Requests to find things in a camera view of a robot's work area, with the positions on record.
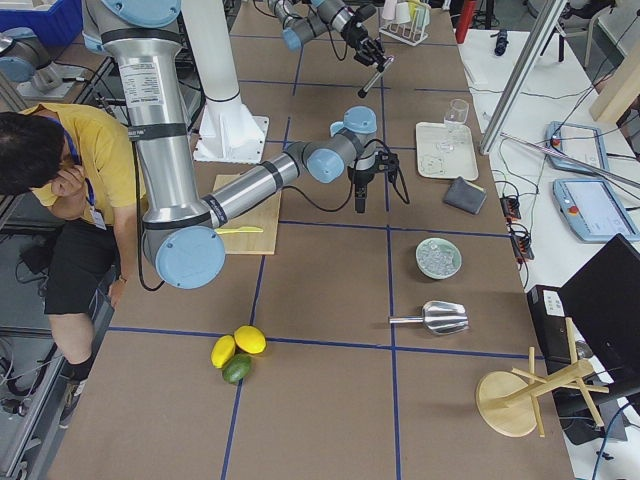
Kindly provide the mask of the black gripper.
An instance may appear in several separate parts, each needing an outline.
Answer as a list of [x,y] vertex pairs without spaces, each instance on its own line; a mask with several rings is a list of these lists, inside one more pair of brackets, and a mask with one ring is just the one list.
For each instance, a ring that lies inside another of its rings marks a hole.
[[342,38],[354,49],[354,59],[362,65],[375,65],[378,73],[384,73],[391,65],[391,57],[385,56],[380,39],[372,38],[362,23],[347,23]]
[[377,167],[370,167],[365,170],[360,170],[352,167],[347,168],[349,180],[353,183],[355,188],[354,208],[357,213],[366,212],[366,197],[367,187],[370,182],[375,178],[378,173]]

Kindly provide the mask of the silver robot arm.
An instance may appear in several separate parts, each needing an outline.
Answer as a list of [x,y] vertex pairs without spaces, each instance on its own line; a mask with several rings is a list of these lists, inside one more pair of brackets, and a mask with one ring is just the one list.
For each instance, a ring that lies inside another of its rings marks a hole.
[[365,21],[377,13],[374,4],[353,10],[339,0],[305,1],[310,7],[307,16],[302,16],[295,4],[296,1],[267,1],[268,9],[282,24],[282,38],[290,50],[298,50],[325,33],[336,32],[354,50],[354,59],[359,63],[375,65],[378,72],[384,72],[390,65],[380,39],[371,37],[365,26]]
[[[329,183],[348,172],[367,183],[380,162],[375,113],[348,109],[327,140],[296,142],[261,156],[268,121],[243,104],[224,7],[219,1],[87,1],[86,46],[119,67],[149,208],[142,250],[159,276],[182,289],[213,280],[225,260],[217,229],[294,182]],[[175,60],[191,49],[206,99],[192,145]]]

